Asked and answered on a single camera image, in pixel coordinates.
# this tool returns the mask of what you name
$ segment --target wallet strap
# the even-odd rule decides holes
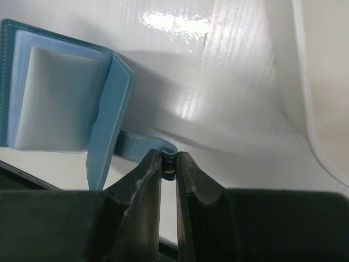
[[[167,156],[176,155],[178,152],[176,146],[165,139],[132,134],[121,130],[116,142],[114,154],[140,162],[150,149],[156,149]]]

